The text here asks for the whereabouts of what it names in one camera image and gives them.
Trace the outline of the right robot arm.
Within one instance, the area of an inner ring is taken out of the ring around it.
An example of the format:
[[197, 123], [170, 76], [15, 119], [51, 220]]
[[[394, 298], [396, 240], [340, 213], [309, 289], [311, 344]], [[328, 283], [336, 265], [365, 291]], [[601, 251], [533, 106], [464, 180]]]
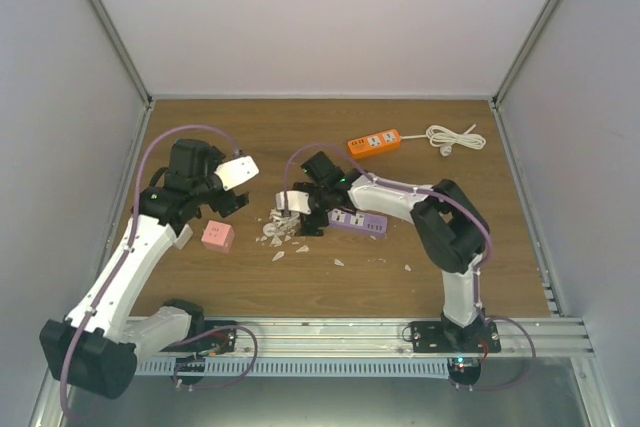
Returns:
[[492, 253], [488, 223], [452, 180], [435, 185], [393, 181], [359, 164], [345, 172], [319, 151], [302, 164], [306, 182], [284, 181], [277, 208], [300, 215], [300, 234], [321, 236], [335, 209], [381, 214], [410, 223], [430, 261], [442, 272], [444, 343], [464, 352], [485, 325], [480, 268]]

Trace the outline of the purple power strip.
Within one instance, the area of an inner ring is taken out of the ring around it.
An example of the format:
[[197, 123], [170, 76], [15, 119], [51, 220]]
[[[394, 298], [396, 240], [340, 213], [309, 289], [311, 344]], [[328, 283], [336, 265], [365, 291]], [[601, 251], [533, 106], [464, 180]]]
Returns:
[[383, 215], [361, 211], [350, 213], [340, 209], [332, 210], [328, 215], [328, 220], [331, 227], [376, 238], [385, 236], [388, 225], [388, 220]]

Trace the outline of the white tiger charger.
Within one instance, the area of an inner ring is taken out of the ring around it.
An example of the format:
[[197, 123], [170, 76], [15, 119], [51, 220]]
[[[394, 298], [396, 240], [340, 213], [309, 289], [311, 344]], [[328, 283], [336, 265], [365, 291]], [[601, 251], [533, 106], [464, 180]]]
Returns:
[[176, 237], [173, 245], [175, 248], [182, 250], [193, 236], [193, 230], [189, 225], [185, 225], [180, 234]]

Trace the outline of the orange power strip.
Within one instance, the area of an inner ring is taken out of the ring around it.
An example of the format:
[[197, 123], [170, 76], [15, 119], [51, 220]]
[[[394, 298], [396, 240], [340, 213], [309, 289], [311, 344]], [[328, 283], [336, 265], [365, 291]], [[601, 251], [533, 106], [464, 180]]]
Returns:
[[401, 136], [396, 129], [368, 134], [347, 142], [352, 158], [359, 160], [392, 151], [400, 146]]

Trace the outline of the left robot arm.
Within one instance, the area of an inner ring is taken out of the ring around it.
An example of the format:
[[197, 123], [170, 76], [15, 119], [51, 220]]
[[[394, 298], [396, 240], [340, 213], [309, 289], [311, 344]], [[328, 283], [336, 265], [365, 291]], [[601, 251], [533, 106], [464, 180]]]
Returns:
[[119, 245], [83, 299], [64, 320], [49, 320], [39, 334], [49, 370], [61, 391], [78, 387], [107, 399], [121, 396], [137, 367], [173, 344], [185, 351], [203, 345], [201, 307], [170, 301], [154, 315], [128, 322], [156, 265], [171, 248], [181, 249], [190, 221], [204, 206], [227, 217], [248, 202], [235, 188], [257, 176], [249, 155], [226, 156], [213, 145], [179, 139], [167, 166], [136, 195]]

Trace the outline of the pink white charger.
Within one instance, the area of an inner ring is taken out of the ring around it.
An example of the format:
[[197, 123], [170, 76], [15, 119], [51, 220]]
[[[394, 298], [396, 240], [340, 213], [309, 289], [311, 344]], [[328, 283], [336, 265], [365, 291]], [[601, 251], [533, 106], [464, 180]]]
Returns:
[[234, 238], [235, 231], [231, 225], [210, 220], [201, 236], [201, 243], [209, 250], [228, 253]]

